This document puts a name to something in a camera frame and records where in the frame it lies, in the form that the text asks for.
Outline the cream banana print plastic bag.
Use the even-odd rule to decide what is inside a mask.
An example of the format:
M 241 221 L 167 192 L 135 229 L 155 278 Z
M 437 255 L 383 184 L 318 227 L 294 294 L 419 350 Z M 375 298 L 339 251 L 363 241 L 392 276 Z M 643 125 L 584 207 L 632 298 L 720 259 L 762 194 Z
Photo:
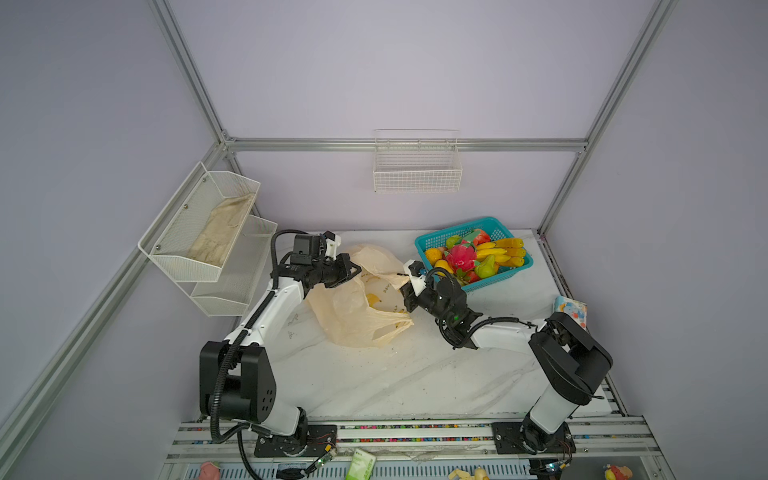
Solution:
M 349 348 L 381 348 L 414 325 L 400 288 L 408 282 L 404 264 L 389 250 L 360 244 L 348 250 L 362 268 L 352 280 L 314 287 L 306 302 L 328 340 Z

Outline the pink fake dragon fruit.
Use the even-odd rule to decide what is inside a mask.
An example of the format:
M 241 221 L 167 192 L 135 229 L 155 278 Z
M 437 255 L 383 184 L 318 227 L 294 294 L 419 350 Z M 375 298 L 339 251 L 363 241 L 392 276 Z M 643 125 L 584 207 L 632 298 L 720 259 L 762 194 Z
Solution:
M 445 254 L 445 260 L 453 270 L 468 272 L 476 266 L 476 250 L 470 243 L 454 245 Z

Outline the red fake strawberry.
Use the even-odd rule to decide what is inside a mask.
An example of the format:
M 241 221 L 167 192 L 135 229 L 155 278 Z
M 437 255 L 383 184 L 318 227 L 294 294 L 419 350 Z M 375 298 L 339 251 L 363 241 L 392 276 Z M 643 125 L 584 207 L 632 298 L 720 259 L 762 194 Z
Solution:
M 482 229 L 473 230 L 465 236 L 465 240 L 472 244 L 474 247 L 491 241 L 490 236 Z

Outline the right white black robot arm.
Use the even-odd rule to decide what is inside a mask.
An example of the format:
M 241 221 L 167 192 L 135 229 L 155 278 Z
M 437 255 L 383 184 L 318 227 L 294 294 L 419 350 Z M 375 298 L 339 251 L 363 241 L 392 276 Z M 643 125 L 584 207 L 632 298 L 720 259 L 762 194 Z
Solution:
M 540 325 L 517 317 L 484 318 L 442 268 L 410 275 L 399 292 L 406 311 L 430 314 L 452 348 L 530 353 L 537 361 L 548 386 L 522 421 L 494 427 L 498 452 L 569 452 L 567 420 L 597 397 L 613 365 L 608 351 L 580 324 L 563 312 L 552 313 Z

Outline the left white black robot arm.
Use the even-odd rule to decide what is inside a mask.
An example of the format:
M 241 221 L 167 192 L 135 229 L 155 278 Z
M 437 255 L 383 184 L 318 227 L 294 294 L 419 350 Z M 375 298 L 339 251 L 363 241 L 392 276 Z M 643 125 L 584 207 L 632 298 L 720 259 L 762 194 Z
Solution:
M 278 395 L 267 345 L 316 286 L 342 285 L 362 272 L 341 253 L 339 235 L 297 229 L 276 232 L 270 240 L 270 283 L 264 295 L 221 341 L 207 342 L 199 357 L 199 406 L 208 417 L 213 443 L 235 438 L 244 467 L 243 433 L 259 435 L 269 453 L 299 456 L 312 443 L 306 411 Z

